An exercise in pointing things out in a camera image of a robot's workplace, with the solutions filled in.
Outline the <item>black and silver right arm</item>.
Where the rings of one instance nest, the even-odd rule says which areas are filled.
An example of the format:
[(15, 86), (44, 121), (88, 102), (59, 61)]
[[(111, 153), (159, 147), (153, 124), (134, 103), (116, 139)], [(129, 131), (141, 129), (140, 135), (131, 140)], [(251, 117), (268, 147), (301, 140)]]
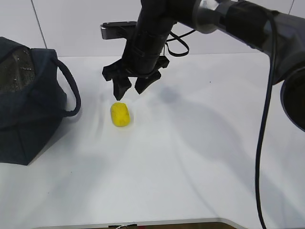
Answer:
[(220, 30), (267, 54), (274, 63), (272, 83), (282, 82), (281, 103), (289, 119), (305, 127), (305, 20), (246, 0), (143, 0), (137, 21), (101, 26), (105, 40), (125, 38), (121, 59), (103, 68), (113, 94), (121, 100), (136, 78), (142, 93), (160, 79), (169, 60), (161, 56), (175, 23), (200, 33)]

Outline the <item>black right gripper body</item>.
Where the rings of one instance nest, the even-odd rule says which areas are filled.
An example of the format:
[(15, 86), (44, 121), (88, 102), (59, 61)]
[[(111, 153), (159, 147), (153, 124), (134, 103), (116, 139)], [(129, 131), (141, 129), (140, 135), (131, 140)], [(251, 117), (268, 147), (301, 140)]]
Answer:
[(121, 59), (105, 66), (102, 74), (106, 81), (137, 77), (148, 79), (166, 68), (169, 60), (161, 56), (169, 32), (153, 34), (148, 31), (102, 31), (104, 40), (125, 38), (126, 45)]

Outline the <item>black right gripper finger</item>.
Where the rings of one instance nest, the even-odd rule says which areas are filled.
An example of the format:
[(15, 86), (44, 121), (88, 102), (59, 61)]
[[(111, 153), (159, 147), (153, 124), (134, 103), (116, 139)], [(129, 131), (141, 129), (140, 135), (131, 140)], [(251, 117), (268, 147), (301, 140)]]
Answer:
[(121, 100), (125, 95), (125, 93), (127, 92), (127, 90), (132, 86), (128, 77), (114, 78), (112, 82), (113, 82), (113, 95), (116, 98), (116, 100)]
[(154, 74), (150, 75), (146, 78), (138, 78), (135, 83), (135, 90), (138, 94), (141, 94), (147, 89), (152, 83), (156, 82), (161, 78), (161, 73), (159, 71), (155, 72)]

